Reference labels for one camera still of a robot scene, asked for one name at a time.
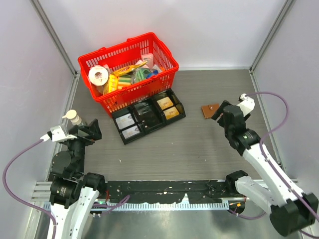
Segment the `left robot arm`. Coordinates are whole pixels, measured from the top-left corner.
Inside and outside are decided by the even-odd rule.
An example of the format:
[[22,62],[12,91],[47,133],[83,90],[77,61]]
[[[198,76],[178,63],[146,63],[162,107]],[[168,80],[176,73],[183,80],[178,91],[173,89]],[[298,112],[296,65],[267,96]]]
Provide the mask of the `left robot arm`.
[[99,123],[94,119],[70,129],[54,126],[48,136],[67,147],[52,159],[49,201],[54,220],[49,230],[56,239],[79,239],[94,201],[107,190],[103,175],[84,173],[85,148],[102,138]]

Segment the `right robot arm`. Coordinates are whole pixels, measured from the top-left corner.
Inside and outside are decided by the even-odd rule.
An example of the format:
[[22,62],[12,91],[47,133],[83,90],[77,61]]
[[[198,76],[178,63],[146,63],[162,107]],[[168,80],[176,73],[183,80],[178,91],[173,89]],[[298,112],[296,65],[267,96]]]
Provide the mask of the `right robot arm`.
[[299,188],[272,158],[259,135],[246,127],[254,107],[252,98],[237,105],[223,101],[211,118],[224,128],[230,146],[254,167],[266,187],[239,170],[226,176],[225,191],[232,197],[242,194],[251,199],[269,215],[274,229],[286,237],[315,223],[319,200]]

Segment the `brown leather card holder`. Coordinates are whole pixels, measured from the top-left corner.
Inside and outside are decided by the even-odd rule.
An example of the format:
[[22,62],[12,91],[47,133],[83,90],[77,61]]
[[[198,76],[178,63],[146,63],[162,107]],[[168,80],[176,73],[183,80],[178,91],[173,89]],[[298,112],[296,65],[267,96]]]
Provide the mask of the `brown leather card holder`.
[[201,107],[203,116],[205,119],[210,119],[212,115],[214,114],[215,110],[218,109],[219,103],[217,104],[209,104],[209,105],[203,105]]

